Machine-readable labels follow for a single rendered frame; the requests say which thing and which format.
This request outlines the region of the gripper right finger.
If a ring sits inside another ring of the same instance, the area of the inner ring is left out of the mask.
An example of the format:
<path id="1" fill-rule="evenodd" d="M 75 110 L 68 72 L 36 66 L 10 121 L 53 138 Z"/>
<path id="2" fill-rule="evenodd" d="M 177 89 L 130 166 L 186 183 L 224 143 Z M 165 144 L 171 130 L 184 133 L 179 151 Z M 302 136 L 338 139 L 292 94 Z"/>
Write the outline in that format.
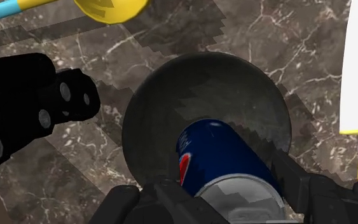
<path id="1" fill-rule="evenodd" d="M 306 172 L 289 155 L 272 155 L 272 173 L 295 213 L 304 224 L 358 224 L 358 182 L 348 189 L 325 175 Z"/>

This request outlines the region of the dark grey bowl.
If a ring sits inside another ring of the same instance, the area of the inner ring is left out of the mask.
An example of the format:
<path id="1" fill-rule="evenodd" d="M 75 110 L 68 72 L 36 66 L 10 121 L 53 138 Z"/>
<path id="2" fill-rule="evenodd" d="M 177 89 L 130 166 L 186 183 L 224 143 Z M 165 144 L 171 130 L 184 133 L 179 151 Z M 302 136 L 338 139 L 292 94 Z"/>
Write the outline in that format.
<path id="1" fill-rule="evenodd" d="M 226 53 L 182 55 L 153 71 L 128 103 L 121 140 L 138 184 L 167 173 L 181 131 L 202 118 L 228 123 L 266 163 L 291 145 L 288 108 L 264 72 Z"/>

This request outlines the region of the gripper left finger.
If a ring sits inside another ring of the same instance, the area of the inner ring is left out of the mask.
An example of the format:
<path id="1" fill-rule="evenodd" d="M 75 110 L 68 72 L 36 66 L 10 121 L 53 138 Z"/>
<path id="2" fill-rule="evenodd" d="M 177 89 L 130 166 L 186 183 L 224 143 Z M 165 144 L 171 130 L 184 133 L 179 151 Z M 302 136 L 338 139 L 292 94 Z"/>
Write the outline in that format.
<path id="1" fill-rule="evenodd" d="M 56 124 L 84 121 L 100 109 L 92 79 L 80 69 L 57 71 L 42 53 L 0 58 L 0 165 L 31 141 L 49 136 Z M 182 167 L 171 153 L 166 176 L 143 189 L 116 186 L 88 224 L 228 224 L 205 200 L 179 185 Z"/>

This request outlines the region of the blue soda can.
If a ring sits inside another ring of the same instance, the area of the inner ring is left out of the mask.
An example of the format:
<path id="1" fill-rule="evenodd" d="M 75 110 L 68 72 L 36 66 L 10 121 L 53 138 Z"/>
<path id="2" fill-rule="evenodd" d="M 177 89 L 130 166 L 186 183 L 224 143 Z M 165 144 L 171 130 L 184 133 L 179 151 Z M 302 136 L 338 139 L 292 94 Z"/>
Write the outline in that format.
<path id="1" fill-rule="evenodd" d="M 227 123 L 213 119 L 192 123 L 182 131 L 176 151 L 181 186 L 231 224 L 285 220 L 277 181 Z"/>

